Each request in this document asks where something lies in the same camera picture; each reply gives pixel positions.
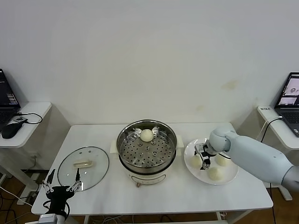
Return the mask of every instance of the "stainless steel steamer basket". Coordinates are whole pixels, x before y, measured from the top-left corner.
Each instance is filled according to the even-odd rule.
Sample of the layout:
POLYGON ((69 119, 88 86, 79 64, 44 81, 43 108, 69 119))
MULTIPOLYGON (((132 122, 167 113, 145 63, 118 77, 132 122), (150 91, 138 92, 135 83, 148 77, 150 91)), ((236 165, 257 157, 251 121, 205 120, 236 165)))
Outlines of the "stainless steel steamer basket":
POLYGON ((125 168, 140 175, 151 175, 162 172, 172 164, 177 137, 168 125, 160 121, 140 120, 121 131, 116 145, 125 168), (140 139, 144 129, 153 131, 154 139, 151 142, 140 139))

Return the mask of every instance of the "white plate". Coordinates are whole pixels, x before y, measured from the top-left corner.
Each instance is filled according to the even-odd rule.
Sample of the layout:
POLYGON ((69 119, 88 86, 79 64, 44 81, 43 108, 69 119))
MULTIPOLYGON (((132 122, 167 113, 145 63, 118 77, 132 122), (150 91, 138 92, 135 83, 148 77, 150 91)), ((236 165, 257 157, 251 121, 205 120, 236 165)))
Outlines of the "white plate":
POLYGON ((207 174, 207 170, 200 170, 197 168, 193 168, 190 164, 190 159, 192 156, 194 156, 194 152, 195 152, 195 145, 199 144, 199 143, 205 143, 206 139, 196 139, 193 140, 192 142, 190 142, 184 152, 184 161, 185 164, 188 168, 188 170, 199 180, 205 182, 205 183, 209 183, 209 184, 213 184, 213 185, 220 185, 220 184, 226 184, 231 182, 238 174, 239 171, 239 167, 237 165, 235 165, 232 161, 230 162, 229 165, 223 167, 218 165, 214 159, 215 157, 211 157, 211 167, 218 167, 221 169, 221 171, 223 172, 223 178, 219 181, 213 181, 209 178, 208 174, 207 174))

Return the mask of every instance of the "computer mouse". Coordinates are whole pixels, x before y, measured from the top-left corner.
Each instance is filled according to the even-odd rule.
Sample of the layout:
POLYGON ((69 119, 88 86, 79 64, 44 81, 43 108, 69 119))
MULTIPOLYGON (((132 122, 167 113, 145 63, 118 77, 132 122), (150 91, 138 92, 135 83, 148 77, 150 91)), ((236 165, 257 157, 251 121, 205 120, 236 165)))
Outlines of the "computer mouse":
POLYGON ((17 134, 23 123, 12 123, 2 128, 1 135, 4 139, 10 139, 17 134))

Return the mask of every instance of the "glass lid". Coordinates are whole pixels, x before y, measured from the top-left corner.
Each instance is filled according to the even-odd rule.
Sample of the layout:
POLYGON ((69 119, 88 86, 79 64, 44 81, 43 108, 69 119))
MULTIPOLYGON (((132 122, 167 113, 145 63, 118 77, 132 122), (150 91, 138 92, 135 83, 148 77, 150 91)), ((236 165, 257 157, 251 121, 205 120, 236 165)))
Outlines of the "glass lid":
POLYGON ((81 189, 84 191, 98 184, 106 175, 109 168, 107 153, 98 147, 82 147, 69 154, 60 164, 58 181, 60 185, 72 186, 75 183, 79 168, 81 189))

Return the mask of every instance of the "white table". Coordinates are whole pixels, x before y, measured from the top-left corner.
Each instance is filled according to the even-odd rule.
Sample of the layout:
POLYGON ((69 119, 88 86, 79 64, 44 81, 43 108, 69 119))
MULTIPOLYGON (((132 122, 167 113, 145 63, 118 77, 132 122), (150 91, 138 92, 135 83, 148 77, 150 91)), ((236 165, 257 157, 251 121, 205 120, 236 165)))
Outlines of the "white table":
MULTIPOLYGON (((186 146, 197 138, 208 137, 219 125, 229 123, 169 124, 180 135, 186 146)), ((72 126, 51 167, 59 168, 63 159, 84 146, 96 146, 105 150, 110 159, 109 170, 104 179, 93 188, 78 192, 68 200, 71 215, 115 215, 193 213, 211 211, 240 211, 231 223, 252 210, 270 208, 272 200, 263 182, 240 169, 229 184, 213 186, 196 179, 187 169, 183 158, 177 157, 165 181, 137 188, 125 175, 119 159, 109 153, 110 144, 125 125, 72 126)), ((57 172, 53 186, 59 185, 57 172)), ((42 189, 33 205, 32 213, 43 214, 47 201, 42 189)))
MULTIPOLYGON (((37 113, 42 118, 47 114, 49 109, 51 108, 50 102, 26 102, 21 103, 20 111, 22 113, 37 113)), ((36 115, 23 115, 23 117, 27 118, 29 122, 38 122, 40 118, 36 115)), ((0 135, 0 148, 20 148, 25 145, 27 140, 30 138, 32 133, 37 128, 38 124, 24 124, 22 128, 17 132, 17 134, 11 139, 4 139, 0 135)), ((8 156, 6 156, 4 150, 0 150, 0 165, 1 167, 7 171, 8 173, 15 176, 22 183, 26 185, 26 188, 23 190, 20 197, 27 197, 31 191, 36 191, 38 185, 34 182, 38 178, 38 174, 33 174, 31 178, 29 178, 26 174, 24 174, 17 167, 17 163, 11 160, 8 156)), ((21 200, 17 202, 17 204, 24 204, 21 200)))
MULTIPOLYGON (((264 120, 279 116, 271 106, 259 106, 257 111, 264 120)), ((290 130, 283 120, 272 122, 269 126, 280 142, 288 150, 299 150, 299 138, 290 130)))
MULTIPOLYGON (((269 120, 268 123, 272 121, 273 117, 279 116, 279 114, 277 114, 276 111, 268 105, 259 106, 257 108, 257 111, 265 121, 269 120)), ((269 128, 271 128, 271 130, 277 136, 279 141, 288 151, 299 150, 299 138, 295 136, 295 134, 290 130, 290 128, 286 125, 286 123, 283 120, 276 120, 272 122, 269 125, 269 128)), ((265 186, 269 188, 270 184, 265 183, 265 186)), ((286 188, 276 184, 273 184, 272 186, 274 188, 279 188, 282 196, 285 198, 286 201, 292 200, 292 196, 286 188)))

